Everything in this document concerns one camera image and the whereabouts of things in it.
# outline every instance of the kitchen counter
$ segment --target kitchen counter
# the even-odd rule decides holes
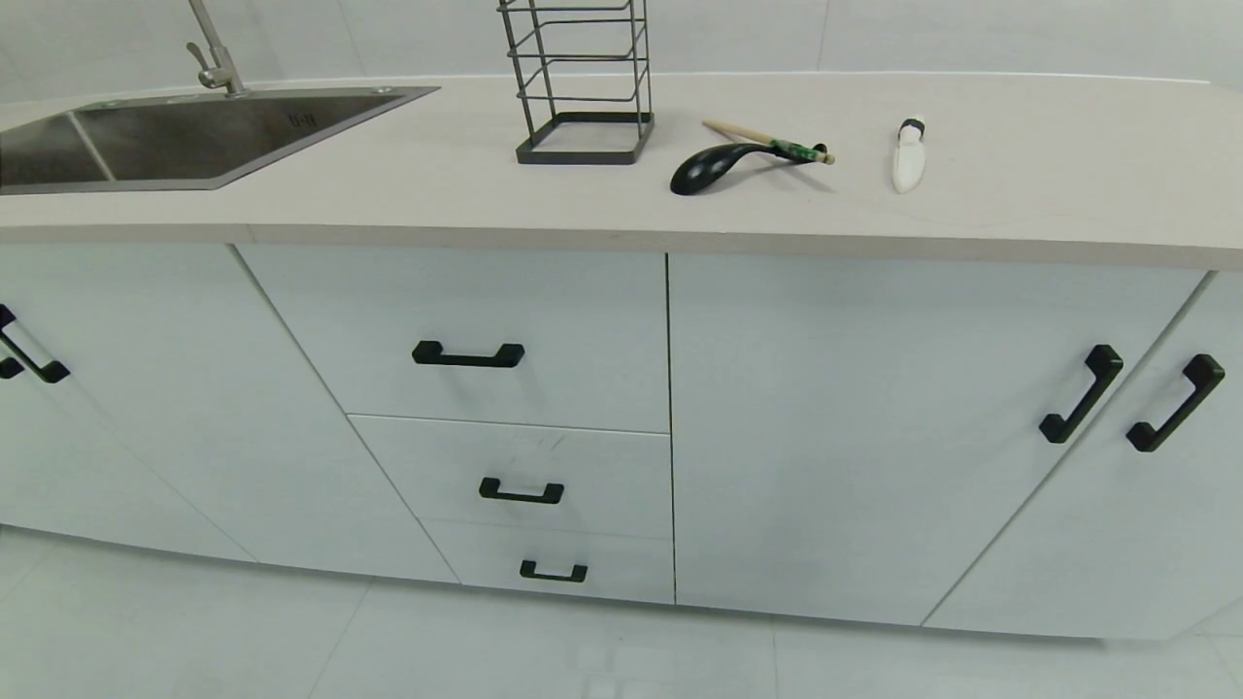
[[[564,90],[607,88],[610,80],[574,78]],[[0,243],[385,244],[1243,270],[1243,95],[1211,85],[656,76],[656,128],[639,164],[584,168],[516,163],[525,131],[512,78],[409,82],[443,90],[215,192],[2,197]],[[0,129],[89,101],[0,107]],[[915,113],[927,122],[927,172],[915,192],[897,195],[889,180],[892,144]],[[702,118],[824,142],[838,164],[773,169],[748,157],[711,194],[676,197],[669,177],[677,164],[723,142]]]

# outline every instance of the stainless steel sink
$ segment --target stainless steel sink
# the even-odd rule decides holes
[[[219,189],[436,87],[183,95],[0,133],[0,194]]]

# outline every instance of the metal rack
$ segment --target metal rack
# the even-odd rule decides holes
[[[639,159],[643,147],[651,136],[651,80],[648,41],[648,0],[614,0],[603,5],[541,5],[538,0],[500,0],[505,20],[505,35],[510,42],[508,57],[513,61],[513,75],[518,81],[517,97],[527,121],[528,138],[517,148],[518,162],[544,165],[629,165]],[[530,26],[523,35],[516,34],[515,25]],[[549,51],[566,32],[577,27],[617,25],[623,41],[620,52]],[[533,66],[526,75],[526,65]],[[557,96],[553,92],[553,68],[573,70],[576,65],[629,63],[633,90],[628,95]],[[634,104],[634,109],[562,111],[561,102]],[[548,109],[548,121],[536,127],[532,103]],[[634,142],[620,149],[541,149],[556,129],[567,123],[633,126]]]

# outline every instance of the white cabinet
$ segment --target white cabinet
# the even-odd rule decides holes
[[[1207,285],[929,626],[1168,638],[1239,597],[1241,301],[1243,275]],[[1202,354],[1224,378],[1155,451],[1137,450],[1136,423],[1161,428],[1197,393],[1187,374],[1203,383]]]
[[[454,580],[229,248],[5,245],[0,302],[99,423],[259,561]],[[6,419],[27,404],[51,410],[30,394]],[[55,439],[5,468],[39,469]]]
[[[428,520],[672,540],[669,435],[353,417]]]
[[[677,602],[921,623],[1202,276],[672,255]]]
[[[52,359],[25,327],[29,297],[0,274],[0,303],[17,320],[0,328],[45,366]],[[0,361],[16,363],[0,345]],[[48,384],[21,368],[0,366],[0,524],[250,561],[181,495],[101,428],[83,400],[76,369]]]
[[[242,255],[347,413],[669,432],[663,255]]]
[[[462,585],[674,602],[669,541],[428,521]]]

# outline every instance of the tile floor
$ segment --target tile floor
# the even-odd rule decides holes
[[[1243,637],[1050,641],[460,590],[0,529],[0,698],[1243,699]]]

